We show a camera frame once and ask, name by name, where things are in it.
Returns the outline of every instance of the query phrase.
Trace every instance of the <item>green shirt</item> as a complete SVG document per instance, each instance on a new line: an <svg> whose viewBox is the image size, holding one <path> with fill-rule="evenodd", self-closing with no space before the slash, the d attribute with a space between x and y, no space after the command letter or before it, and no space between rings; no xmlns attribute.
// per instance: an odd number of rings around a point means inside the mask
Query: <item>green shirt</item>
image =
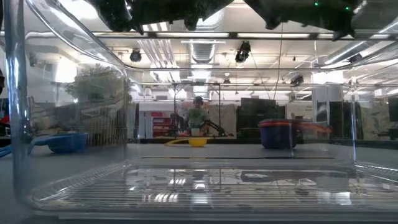
<svg viewBox="0 0 398 224"><path fill-rule="evenodd" d="M200 128L202 122L209 119L209 114L202 108L191 108L188 110L189 128Z"/></svg>

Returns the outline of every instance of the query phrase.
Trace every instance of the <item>person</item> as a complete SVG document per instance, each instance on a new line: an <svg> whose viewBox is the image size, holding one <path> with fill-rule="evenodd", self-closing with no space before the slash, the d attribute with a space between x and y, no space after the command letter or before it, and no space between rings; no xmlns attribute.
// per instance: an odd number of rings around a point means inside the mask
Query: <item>person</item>
<svg viewBox="0 0 398 224"><path fill-rule="evenodd" d="M204 121L210 120L209 114L202 108L203 98L200 96L195 97L193 100L194 107L188 110L188 127L189 130L192 128L200 128L201 132L204 132L208 129L207 125L201 127L201 124Z"/></svg>

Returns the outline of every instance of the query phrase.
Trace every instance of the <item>transparent container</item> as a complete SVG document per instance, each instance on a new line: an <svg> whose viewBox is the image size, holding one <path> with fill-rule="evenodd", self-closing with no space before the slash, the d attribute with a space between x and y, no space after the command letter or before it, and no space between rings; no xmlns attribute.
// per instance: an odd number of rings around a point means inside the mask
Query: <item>transparent container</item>
<svg viewBox="0 0 398 224"><path fill-rule="evenodd" d="M113 2L114 17L104 2L4 3L8 156L36 214L396 220L394 3L378 23L364 22L372 1L344 5L355 29L332 32L264 29L250 1L140 27L138 1Z"/></svg>

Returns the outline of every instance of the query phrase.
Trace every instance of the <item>red object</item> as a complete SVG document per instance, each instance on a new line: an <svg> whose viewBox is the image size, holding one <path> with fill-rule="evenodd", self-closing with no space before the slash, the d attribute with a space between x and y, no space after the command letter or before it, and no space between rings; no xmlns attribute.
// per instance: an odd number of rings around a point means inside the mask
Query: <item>red object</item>
<svg viewBox="0 0 398 224"><path fill-rule="evenodd" d="M333 128L329 125L325 126L323 124L318 124L314 122L288 120L288 119L268 119L261 121L258 126L259 128L262 128L266 126L289 126L289 125L295 126L296 128L312 129L322 133L331 133L333 131Z"/></svg>
<svg viewBox="0 0 398 224"><path fill-rule="evenodd" d="M163 117L163 113L162 112L152 112L150 115L153 118L162 118Z"/></svg>
<svg viewBox="0 0 398 224"><path fill-rule="evenodd" d="M7 114L3 118L0 119L0 123L10 124L10 116Z"/></svg>

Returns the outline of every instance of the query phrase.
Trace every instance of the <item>blue bowl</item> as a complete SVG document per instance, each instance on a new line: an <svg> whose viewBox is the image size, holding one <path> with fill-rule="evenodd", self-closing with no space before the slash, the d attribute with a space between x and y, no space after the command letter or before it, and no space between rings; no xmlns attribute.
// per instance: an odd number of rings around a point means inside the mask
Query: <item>blue bowl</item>
<svg viewBox="0 0 398 224"><path fill-rule="evenodd" d="M292 149L297 144L295 126L260 127L261 144L266 149Z"/></svg>
<svg viewBox="0 0 398 224"><path fill-rule="evenodd" d="M50 150L55 153L73 153L86 148L87 137L88 133L54 134L41 142L41 144L48 145Z"/></svg>

